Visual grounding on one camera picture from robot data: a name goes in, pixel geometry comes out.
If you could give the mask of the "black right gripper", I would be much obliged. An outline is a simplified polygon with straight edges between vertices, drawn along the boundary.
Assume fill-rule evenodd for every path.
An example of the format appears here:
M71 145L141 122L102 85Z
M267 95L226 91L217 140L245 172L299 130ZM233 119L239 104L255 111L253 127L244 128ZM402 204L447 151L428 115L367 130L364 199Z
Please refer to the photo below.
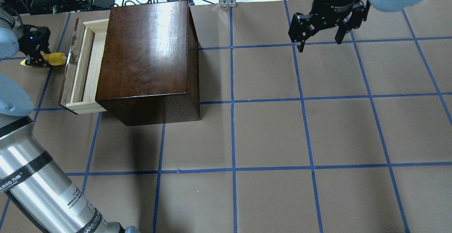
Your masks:
M296 44L299 53L302 53L306 41L316 35L323 27L338 25L335 35L337 44L341 44L344 37L352 29L360 28L363 21L367 21L371 3L366 0L313 0L309 14L294 13L290 22L288 35L292 43Z

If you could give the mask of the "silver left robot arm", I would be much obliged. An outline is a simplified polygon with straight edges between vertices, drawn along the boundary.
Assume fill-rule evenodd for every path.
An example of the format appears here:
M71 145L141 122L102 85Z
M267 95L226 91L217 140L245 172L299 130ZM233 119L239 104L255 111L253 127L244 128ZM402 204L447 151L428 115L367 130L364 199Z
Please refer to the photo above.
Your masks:
M33 136L34 105L1 75L1 192L43 233L138 233L107 222Z

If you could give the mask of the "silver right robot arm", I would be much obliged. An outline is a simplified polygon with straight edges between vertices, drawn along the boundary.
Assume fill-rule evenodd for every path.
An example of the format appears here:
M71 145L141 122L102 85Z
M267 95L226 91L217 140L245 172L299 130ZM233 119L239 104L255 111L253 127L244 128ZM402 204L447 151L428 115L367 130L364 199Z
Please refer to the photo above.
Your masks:
M292 16L288 35L303 52L305 42L319 31L337 28L334 40L341 44L352 29L358 29L368 19L371 7L381 12L398 12L423 0L313 0L308 14Z

